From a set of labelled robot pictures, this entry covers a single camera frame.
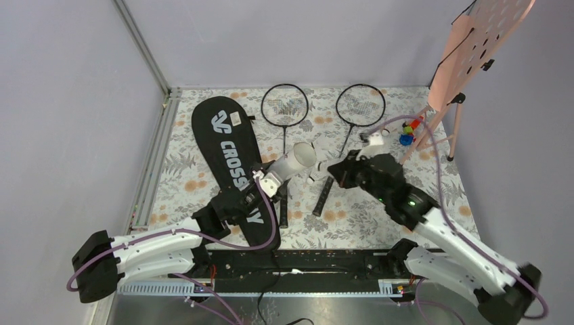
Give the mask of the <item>white shuttlecock tube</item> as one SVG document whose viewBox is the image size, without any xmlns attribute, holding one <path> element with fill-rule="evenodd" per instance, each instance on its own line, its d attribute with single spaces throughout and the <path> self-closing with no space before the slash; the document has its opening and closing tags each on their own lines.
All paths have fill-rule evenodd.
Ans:
<svg viewBox="0 0 574 325">
<path fill-rule="evenodd" d="M 273 162 L 267 172 L 280 181 L 286 181 L 301 171 L 314 167 L 316 162 L 317 154 L 314 147 L 309 143 L 299 142 L 291 151 Z"/>
</svg>

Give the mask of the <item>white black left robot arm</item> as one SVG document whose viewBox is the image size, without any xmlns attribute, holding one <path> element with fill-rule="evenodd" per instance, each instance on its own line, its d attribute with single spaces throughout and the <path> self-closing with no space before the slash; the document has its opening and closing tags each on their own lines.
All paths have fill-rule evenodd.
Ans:
<svg viewBox="0 0 574 325">
<path fill-rule="evenodd" d="M 238 251 L 264 251 L 278 236 L 274 203 L 286 194 L 286 183 L 271 175 L 256 175 L 242 188 L 214 196 L 191 216 L 169 226 L 111 237 L 92 233 L 72 257 L 73 275 L 66 290 L 92 303 L 115 293 L 127 283 L 167 274 L 189 273 L 202 278 L 209 272 L 207 245 L 220 244 Z M 226 242 L 229 224 L 248 223 L 255 215 L 270 223 L 263 239 L 248 245 Z"/>
</svg>

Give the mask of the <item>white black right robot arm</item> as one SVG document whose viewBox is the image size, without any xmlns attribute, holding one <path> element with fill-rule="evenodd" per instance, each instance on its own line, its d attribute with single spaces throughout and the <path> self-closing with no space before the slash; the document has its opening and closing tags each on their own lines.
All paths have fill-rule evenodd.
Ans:
<svg viewBox="0 0 574 325">
<path fill-rule="evenodd" d="M 383 205 L 399 225 L 436 244 L 436 256 L 410 240 L 400 240 L 388 261 L 392 276 L 410 274 L 436 282 L 477 307 L 490 324 L 518 324 L 535 299 L 542 273 L 519 265 L 476 239 L 425 191 L 408 183 L 403 167 L 390 154 L 371 158 L 356 150 L 327 168 L 341 188 L 360 188 Z"/>
</svg>

